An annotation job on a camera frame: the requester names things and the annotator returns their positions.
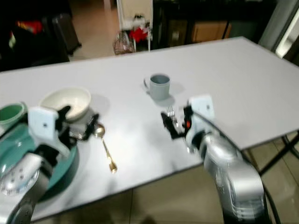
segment teal bowl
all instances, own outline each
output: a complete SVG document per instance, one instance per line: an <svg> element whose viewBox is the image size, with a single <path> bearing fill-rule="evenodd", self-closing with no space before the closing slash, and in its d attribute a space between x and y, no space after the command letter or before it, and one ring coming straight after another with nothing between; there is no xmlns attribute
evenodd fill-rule
<svg viewBox="0 0 299 224"><path fill-rule="evenodd" d="M0 142L0 178L15 165L26 152L33 152L35 145L25 124L18 125L3 141ZM48 190L53 188L64 177L77 158L77 147L71 149L70 157L61 160L54 168Z"/></svg>

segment gold spoon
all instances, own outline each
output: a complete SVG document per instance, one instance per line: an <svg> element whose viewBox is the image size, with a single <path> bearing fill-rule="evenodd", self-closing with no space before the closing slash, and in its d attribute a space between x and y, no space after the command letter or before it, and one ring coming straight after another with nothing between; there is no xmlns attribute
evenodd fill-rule
<svg viewBox="0 0 299 224"><path fill-rule="evenodd" d="M99 124L99 123L96 123L95 124L95 127L94 127L94 136L96 138L101 138L102 139L102 142L103 142L103 145L104 145L104 148L105 148L105 151L106 151L106 155L107 155L107 158L108 158L108 162L109 162L109 168L111 170L111 172L114 174L116 171L117 171L117 166L116 164L114 163L108 149L107 149L107 146L104 142L104 134L105 134L105 127L102 125L102 124Z"/></svg>

